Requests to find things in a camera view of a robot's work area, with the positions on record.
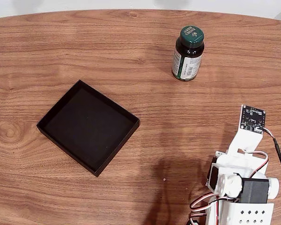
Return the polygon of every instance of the wood grain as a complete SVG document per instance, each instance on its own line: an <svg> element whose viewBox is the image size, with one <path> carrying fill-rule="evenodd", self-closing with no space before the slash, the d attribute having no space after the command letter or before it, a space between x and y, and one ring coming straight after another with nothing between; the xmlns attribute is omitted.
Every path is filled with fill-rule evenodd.
<svg viewBox="0 0 281 225"><path fill-rule="evenodd" d="M196 79L171 74L175 39L205 33ZM140 118L99 178L36 123L82 79ZM281 146L281 21L162 10L94 10L0 19L0 224L184 225L241 104L266 110ZM267 176L280 181L272 140Z"/></svg>

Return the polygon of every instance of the black box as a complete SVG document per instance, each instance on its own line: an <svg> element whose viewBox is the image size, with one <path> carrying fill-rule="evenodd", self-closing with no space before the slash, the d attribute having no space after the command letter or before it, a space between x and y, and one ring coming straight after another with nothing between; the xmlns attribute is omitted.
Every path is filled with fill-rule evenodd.
<svg viewBox="0 0 281 225"><path fill-rule="evenodd" d="M139 125L136 116L79 80L37 127L99 176Z"/></svg>

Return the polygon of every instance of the circuit board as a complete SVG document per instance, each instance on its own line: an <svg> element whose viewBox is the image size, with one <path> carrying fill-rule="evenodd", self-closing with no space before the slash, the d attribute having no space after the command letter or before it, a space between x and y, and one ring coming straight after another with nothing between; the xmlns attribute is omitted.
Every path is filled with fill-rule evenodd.
<svg viewBox="0 0 281 225"><path fill-rule="evenodd" d="M240 128L262 134L263 131L256 128L263 128L266 123L266 112L248 105L243 105L240 121Z"/></svg>

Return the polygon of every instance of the green bottle cap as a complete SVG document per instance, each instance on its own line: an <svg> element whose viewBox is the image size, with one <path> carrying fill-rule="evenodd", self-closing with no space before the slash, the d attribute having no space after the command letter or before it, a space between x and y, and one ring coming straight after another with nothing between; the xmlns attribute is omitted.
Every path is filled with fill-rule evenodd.
<svg viewBox="0 0 281 225"><path fill-rule="evenodd" d="M180 32L180 41L188 48L200 47L203 39L204 33L199 27L186 26Z"/></svg>

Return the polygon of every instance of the dark glass bottle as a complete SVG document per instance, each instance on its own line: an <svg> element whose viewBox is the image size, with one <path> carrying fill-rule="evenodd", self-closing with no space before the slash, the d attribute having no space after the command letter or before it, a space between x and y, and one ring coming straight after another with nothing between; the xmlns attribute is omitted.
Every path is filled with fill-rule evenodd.
<svg viewBox="0 0 281 225"><path fill-rule="evenodd" d="M204 33L195 26L186 26L176 40L172 72L182 81L190 81L197 76L204 51Z"/></svg>

